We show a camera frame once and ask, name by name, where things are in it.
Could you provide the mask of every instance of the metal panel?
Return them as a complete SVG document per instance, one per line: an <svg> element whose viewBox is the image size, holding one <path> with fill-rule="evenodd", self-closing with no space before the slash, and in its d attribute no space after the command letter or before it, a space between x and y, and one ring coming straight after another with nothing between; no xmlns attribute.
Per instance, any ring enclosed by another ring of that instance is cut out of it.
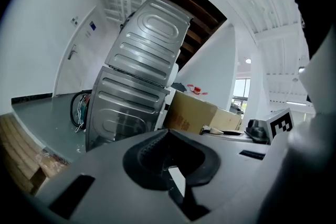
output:
<svg viewBox="0 0 336 224"><path fill-rule="evenodd" d="M93 87L86 149L153 131L169 91L102 67Z"/></svg>
<svg viewBox="0 0 336 224"><path fill-rule="evenodd" d="M165 86L191 16L166 0L147 0L127 22L105 61Z"/></svg>

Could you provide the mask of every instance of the wooden staircase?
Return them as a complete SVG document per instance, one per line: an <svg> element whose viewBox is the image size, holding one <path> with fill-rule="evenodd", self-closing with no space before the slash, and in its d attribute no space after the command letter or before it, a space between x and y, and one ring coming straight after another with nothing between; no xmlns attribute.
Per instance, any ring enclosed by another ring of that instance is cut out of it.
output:
<svg viewBox="0 0 336 224"><path fill-rule="evenodd" d="M46 179L36 156L42 151L12 114L0 116L1 159L14 183L35 194Z"/></svg>

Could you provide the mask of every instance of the ceiling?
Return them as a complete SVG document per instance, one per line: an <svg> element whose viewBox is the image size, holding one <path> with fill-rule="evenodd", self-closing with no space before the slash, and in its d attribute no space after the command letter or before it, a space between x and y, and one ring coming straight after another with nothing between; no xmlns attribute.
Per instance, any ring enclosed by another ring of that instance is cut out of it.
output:
<svg viewBox="0 0 336 224"><path fill-rule="evenodd" d="M109 11L111 20L122 21L119 0L102 0ZM257 49L262 55L267 78L267 91L271 104L286 105L286 101L306 103L307 93L298 77L299 67L309 62L308 46L301 29L301 16L295 0L234 0L235 10L245 25L254 33ZM131 0L135 11L142 0ZM237 39L238 77L248 78L250 66L245 63L250 58L244 42ZM307 102L300 111L313 113L312 105Z"/></svg>

